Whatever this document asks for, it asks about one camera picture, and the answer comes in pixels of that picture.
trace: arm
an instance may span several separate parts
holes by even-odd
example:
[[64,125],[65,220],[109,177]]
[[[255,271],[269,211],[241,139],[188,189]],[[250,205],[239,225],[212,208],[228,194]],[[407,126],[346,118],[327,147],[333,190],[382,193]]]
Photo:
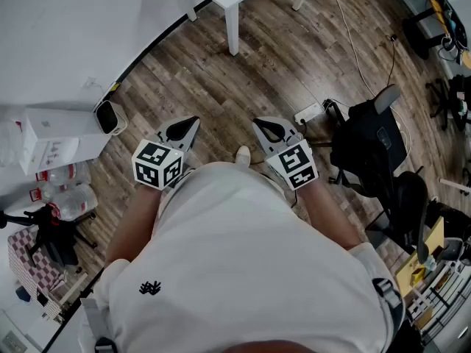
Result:
[[105,268],[117,259],[132,262],[152,236],[162,191],[141,185],[130,202],[106,252]]
[[298,194],[304,200],[311,225],[320,233],[346,250],[361,244],[356,228],[348,221],[320,179],[300,188]]

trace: wooden desk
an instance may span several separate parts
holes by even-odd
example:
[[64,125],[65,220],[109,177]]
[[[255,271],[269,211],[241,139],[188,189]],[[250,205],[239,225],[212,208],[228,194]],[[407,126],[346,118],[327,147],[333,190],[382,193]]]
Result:
[[[425,240],[428,252],[432,254],[438,247],[445,247],[445,220],[440,217]],[[407,296],[412,290],[411,277],[414,271],[422,267],[414,251],[407,261],[396,271],[396,282],[401,296]]]

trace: shirt sleeve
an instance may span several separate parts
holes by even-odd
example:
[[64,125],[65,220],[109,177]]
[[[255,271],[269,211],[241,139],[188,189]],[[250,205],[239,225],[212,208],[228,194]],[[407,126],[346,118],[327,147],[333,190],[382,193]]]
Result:
[[[108,330],[110,328],[110,287],[121,274],[121,272],[130,264],[127,260],[118,259],[112,262],[104,271],[100,280],[96,283],[93,288],[93,295],[90,297],[95,298],[96,305],[102,313],[103,320],[108,323]],[[96,339],[93,336],[93,332],[88,323],[88,319],[85,313],[82,316],[82,322],[79,327],[79,344],[83,353],[94,353],[95,352]]]
[[362,243],[353,247],[349,250],[349,253],[363,264],[366,272],[368,272],[372,279],[390,279],[394,287],[397,288],[397,284],[392,278],[391,272],[389,272],[386,264],[380,258],[371,243]]

